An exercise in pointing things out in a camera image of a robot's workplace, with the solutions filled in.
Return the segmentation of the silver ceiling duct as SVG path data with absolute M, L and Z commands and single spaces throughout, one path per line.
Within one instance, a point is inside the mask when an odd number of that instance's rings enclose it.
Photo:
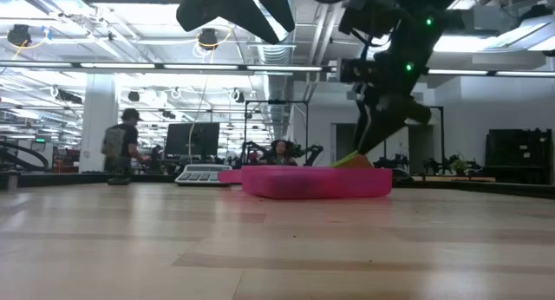
M 270 45 L 265 40 L 256 37 L 257 63 L 263 65 L 290 64 L 294 52 L 292 34 L 285 30 L 259 0 L 253 0 L 253 2 L 258 6 L 278 38 L 278 44 Z M 269 72 L 264 79 L 264 92 L 266 93 L 265 98 L 270 101 L 292 101 L 294 98 L 292 74 L 279 71 Z M 273 138 L 275 140 L 286 139 L 290 128 L 291 104 L 268 105 L 267 111 L 270 116 Z

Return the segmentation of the black cabinet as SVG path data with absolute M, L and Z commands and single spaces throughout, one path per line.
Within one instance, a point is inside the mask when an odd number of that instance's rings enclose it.
M 551 129 L 490 129 L 483 172 L 497 182 L 550 185 L 554 156 Z

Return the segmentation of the black bracket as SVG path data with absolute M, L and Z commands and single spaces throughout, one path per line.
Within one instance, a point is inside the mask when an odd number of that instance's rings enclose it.
M 131 160 L 127 157 L 110 157 L 108 164 L 113 177 L 108 179 L 109 186 L 128 186 L 131 182 Z

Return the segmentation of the black background rig frame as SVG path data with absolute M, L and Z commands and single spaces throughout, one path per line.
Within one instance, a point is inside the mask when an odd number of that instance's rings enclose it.
M 443 164 L 445 157 L 445 123 L 444 123 L 444 107 L 431 106 L 431 118 L 428 125 L 432 128 L 433 156 L 432 158 Z
M 297 104 L 303 104 L 305 105 L 305 111 L 303 112 L 301 109 L 299 109 L 299 112 L 301 114 L 304 115 L 304 128 L 305 128 L 305 145 L 308 147 L 309 146 L 309 103 L 307 101 L 288 101 L 288 100 L 279 100 L 279 99 L 274 99 L 274 100 L 267 100 L 267 101 L 249 101 L 247 100 L 245 102 L 245 108 L 244 108 L 244 143 L 242 145 L 242 151 L 241 151 L 241 162 L 242 163 L 246 163 L 248 161 L 248 152 L 247 152 L 247 146 L 248 143 L 246 141 L 246 137 L 247 137 L 247 121 L 251 118 L 251 114 L 252 113 L 261 113 L 260 110 L 258 110 L 258 107 L 261 104 L 266 104 L 266 105 L 271 105 L 271 106 L 285 106 L 285 105 L 292 105 L 294 108 L 297 108 Z M 305 157 L 305 165 L 309 166 L 310 162 L 309 162 L 309 157 L 308 157 L 308 148 L 305 148 L 303 150 L 302 154 L 299 154 L 297 157 L 300 158 L 302 156 Z

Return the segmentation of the grey desk calculator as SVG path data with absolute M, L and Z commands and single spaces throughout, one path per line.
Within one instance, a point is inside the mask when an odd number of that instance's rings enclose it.
M 228 186 L 228 183 L 219 181 L 218 175 L 231 169 L 217 164 L 190 164 L 184 167 L 174 183 L 178 186 Z

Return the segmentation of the overhead light bar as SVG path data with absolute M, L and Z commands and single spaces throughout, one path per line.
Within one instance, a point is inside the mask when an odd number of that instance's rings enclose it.
M 253 74 L 336 74 L 337 67 L 332 66 L 296 66 L 296 65 L 245 65 L 245 64 L 196 64 L 196 63 L 144 63 L 144 62 L 26 62 L 0 61 L 0 68 L 35 68 L 50 71 L 93 72 L 107 71 L 114 73 L 253 73 Z M 555 71 L 524 70 L 474 70 L 474 69 L 440 69 L 430 68 L 424 75 L 460 75 L 460 76 L 498 76 L 523 78 L 554 78 Z

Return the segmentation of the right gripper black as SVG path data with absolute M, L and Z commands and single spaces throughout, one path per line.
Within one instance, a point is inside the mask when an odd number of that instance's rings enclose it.
M 371 82 L 357 83 L 357 93 L 361 96 L 356 101 L 359 117 L 354 148 L 357 151 L 370 152 L 405 127 L 406 120 L 429 122 L 430 109 L 415 101 L 411 93 L 418 79 L 429 70 L 428 60 L 433 51 L 432 44 L 392 44 L 372 57 L 368 48 L 362 51 L 360 59 L 375 61 L 377 71 Z

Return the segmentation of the small grey block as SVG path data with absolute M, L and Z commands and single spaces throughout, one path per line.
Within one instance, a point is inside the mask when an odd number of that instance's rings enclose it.
M 17 171 L 0 172 L 0 191 L 13 191 L 17 189 L 21 174 Z

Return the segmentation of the pink plastic pencil case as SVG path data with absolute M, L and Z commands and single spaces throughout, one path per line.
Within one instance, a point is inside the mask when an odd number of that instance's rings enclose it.
M 313 166 L 244 166 L 218 174 L 244 192 L 267 199 L 360 199 L 390 194 L 390 169 Z

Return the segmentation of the black computer monitor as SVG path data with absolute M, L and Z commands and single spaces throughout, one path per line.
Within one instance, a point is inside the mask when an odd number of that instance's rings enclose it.
M 219 149 L 220 125 L 215 122 L 174 123 L 167 129 L 168 155 L 215 156 Z

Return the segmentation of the background wooden table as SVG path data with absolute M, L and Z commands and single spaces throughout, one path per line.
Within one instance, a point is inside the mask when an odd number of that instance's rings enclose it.
M 474 177 L 474 176 L 453 176 L 453 175 L 431 175 L 431 176 L 412 176 L 411 182 L 461 182 L 461 181 L 472 181 L 472 182 L 486 182 L 495 183 L 496 179 L 494 177 Z

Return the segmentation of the green patterned white notepad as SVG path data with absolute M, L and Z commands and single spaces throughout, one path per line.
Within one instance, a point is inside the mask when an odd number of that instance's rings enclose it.
M 331 167 L 334 168 L 373 168 L 374 165 L 368 160 L 368 157 L 364 154 L 360 154 L 357 151 L 347 155 L 341 160 L 337 161 Z

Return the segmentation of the white column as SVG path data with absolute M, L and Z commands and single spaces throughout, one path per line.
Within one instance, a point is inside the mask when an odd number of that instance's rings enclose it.
M 87 76 L 79 173 L 104 170 L 105 157 L 101 153 L 101 145 L 105 130 L 119 120 L 120 94 L 115 75 Z

